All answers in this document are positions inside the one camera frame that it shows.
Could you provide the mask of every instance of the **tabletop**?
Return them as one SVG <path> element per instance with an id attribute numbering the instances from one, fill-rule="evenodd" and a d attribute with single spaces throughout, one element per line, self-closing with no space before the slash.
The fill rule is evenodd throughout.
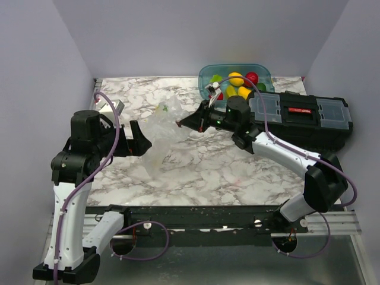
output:
<path id="1" fill-rule="evenodd" d="M 306 94 L 300 77 L 274 77 L 276 92 Z M 125 108 L 121 123 L 131 135 L 129 121 L 141 121 L 156 106 L 177 96 L 193 112 L 202 98 L 198 77 L 103 79 L 101 91 Z M 116 157 L 95 178 L 88 205 L 279 205 L 303 191 L 301 178 L 276 162 L 237 148 L 231 133 L 209 128 L 192 131 L 173 144 L 152 178 L 140 157 Z"/>

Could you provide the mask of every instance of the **plastic bag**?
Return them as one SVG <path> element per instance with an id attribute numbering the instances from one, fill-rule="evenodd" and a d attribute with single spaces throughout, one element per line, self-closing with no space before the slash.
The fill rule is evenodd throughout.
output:
<path id="1" fill-rule="evenodd" d="M 160 167 L 171 146 L 189 137 L 189 128 L 179 128 L 176 121 L 188 116 L 181 102 L 172 96 L 161 102 L 156 111 L 141 121 L 140 127 L 152 147 L 142 156 L 142 165 L 151 177 L 160 173 Z"/>

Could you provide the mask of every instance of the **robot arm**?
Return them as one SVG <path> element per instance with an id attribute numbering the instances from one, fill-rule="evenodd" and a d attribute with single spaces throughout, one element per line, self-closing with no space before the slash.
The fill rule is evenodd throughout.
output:
<path id="1" fill-rule="evenodd" d="M 122 103 L 112 103 L 120 115 Z M 66 207 L 61 226 L 59 259 L 55 259 L 56 232 L 65 200 L 100 166 L 101 159 L 107 156 L 115 141 L 113 114 L 109 112 L 108 104 L 100 104 L 102 107 L 99 111 L 84 110 L 74 113 L 71 118 L 71 136 L 64 149 L 51 162 L 55 194 L 52 237 L 43 263 L 33 270 L 34 279 L 53 280 L 53 268 L 58 263 L 58 278 L 64 283 L 91 283 L 99 269 L 100 254 L 112 236 L 130 223 L 126 212 L 110 208 L 101 222 L 82 240 L 84 215 L 92 180 L 72 197 Z M 122 125 L 113 156 L 142 156 L 151 147 L 151 142 L 141 132 L 138 122 L 131 121 L 130 124 L 133 139 L 126 139 Z"/>
<path id="2" fill-rule="evenodd" d="M 348 188 L 344 177 L 322 163 L 308 158 L 317 157 L 341 170 L 335 154 L 311 153 L 276 137 L 273 141 L 266 132 L 260 131 L 251 121 L 251 108 L 242 97 L 229 98 L 226 112 L 215 110 L 209 100 L 204 100 L 197 111 L 179 121 L 178 125 L 187 126 L 198 132 L 204 132 L 210 126 L 233 132 L 232 140 L 239 148 L 268 157 L 292 170 L 305 181 L 303 194 L 286 201 L 275 211 L 273 223 L 278 227 L 283 227 L 314 211 L 327 212 Z M 280 144 L 303 152 L 306 157 Z"/>

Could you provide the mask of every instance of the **white wall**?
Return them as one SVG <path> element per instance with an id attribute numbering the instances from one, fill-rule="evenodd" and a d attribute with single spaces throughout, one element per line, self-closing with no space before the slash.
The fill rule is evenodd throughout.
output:
<path id="1" fill-rule="evenodd" d="M 51 0 L 0 1 L 0 284 L 33 284 L 53 212 L 50 161 L 92 76 Z"/>
<path id="2" fill-rule="evenodd" d="M 95 77 L 256 62 L 306 75 L 347 0 L 54 0 Z"/>
<path id="3" fill-rule="evenodd" d="M 349 103 L 354 132 L 341 160 L 359 189 L 354 208 L 380 281 L 379 14 L 378 0 L 350 0 L 305 84 L 308 94 L 343 97 Z"/>

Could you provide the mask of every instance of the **screw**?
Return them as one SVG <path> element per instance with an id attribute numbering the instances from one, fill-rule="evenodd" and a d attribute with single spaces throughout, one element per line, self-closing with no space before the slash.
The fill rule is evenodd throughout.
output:
<path id="1" fill-rule="evenodd" d="M 255 220 L 254 225 L 255 227 L 261 227 L 262 226 L 261 220 Z"/>
<path id="2" fill-rule="evenodd" d="M 301 227 L 307 227 L 308 226 L 308 221 L 306 221 L 304 218 L 299 221 L 299 224 L 301 225 Z"/>
<path id="3" fill-rule="evenodd" d="M 148 229 L 150 229 L 152 227 L 152 224 L 151 223 L 145 223 L 144 224 L 144 228 L 145 228 L 145 230 L 148 230 Z"/>

